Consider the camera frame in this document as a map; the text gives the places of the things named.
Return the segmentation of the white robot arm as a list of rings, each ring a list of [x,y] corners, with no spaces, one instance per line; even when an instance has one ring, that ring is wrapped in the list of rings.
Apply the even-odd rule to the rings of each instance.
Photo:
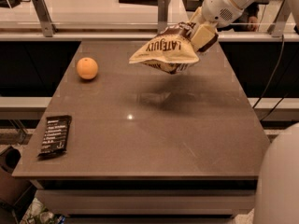
[[[204,0],[201,22],[225,27],[257,0]],[[287,0],[299,26],[299,0]],[[267,149],[259,173],[253,224],[299,224],[299,125],[278,135]]]

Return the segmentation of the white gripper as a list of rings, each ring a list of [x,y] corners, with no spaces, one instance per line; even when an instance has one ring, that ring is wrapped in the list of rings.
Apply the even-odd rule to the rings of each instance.
[[[206,21],[216,22],[219,27],[225,27],[239,18],[243,11],[237,0],[204,0],[202,7],[198,7],[189,18],[189,24],[199,24],[191,37],[194,50],[204,52],[218,39],[215,25],[203,23],[203,17]]]

